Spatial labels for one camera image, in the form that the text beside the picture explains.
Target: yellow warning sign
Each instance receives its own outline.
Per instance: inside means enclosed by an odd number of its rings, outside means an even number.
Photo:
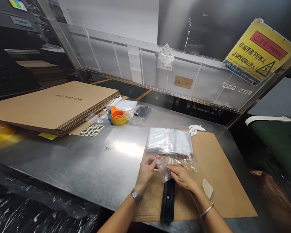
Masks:
[[[254,86],[291,57],[291,42],[255,19],[222,65]]]

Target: hand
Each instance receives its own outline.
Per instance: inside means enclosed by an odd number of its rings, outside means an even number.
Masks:
[[[177,184],[180,187],[191,192],[194,190],[194,188],[196,188],[197,184],[192,179],[186,165],[173,164],[173,165],[167,166],[167,168],[170,170],[171,176],[174,178],[174,180],[177,182]]]
[[[143,196],[146,192],[152,178],[153,171],[156,167],[154,160],[159,158],[160,157],[148,156],[140,163],[139,174],[135,186],[135,191],[139,195]]]

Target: black plastic sheet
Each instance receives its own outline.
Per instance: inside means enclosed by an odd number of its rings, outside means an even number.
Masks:
[[[100,212],[0,174],[0,232],[90,233]]]

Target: warning triangle symbol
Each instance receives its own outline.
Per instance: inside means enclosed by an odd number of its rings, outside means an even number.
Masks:
[[[254,38],[254,40],[255,40],[256,42],[258,42],[259,39],[260,39],[260,35],[258,35],[256,38]]]
[[[261,68],[257,69],[256,72],[258,72],[260,75],[267,77],[270,73],[271,69],[273,68],[276,61],[273,61],[265,66],[262,66]]]

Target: red warning label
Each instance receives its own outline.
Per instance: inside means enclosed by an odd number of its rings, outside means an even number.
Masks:
[[[275,44],[273,41],[271,41],[269,38],[264,36],[259,31],[255,31],[250,40],[256,43],[258,46],[260,46],[266,52],[277,58],[278,60],[283,59],[288,54],[283,48]]]

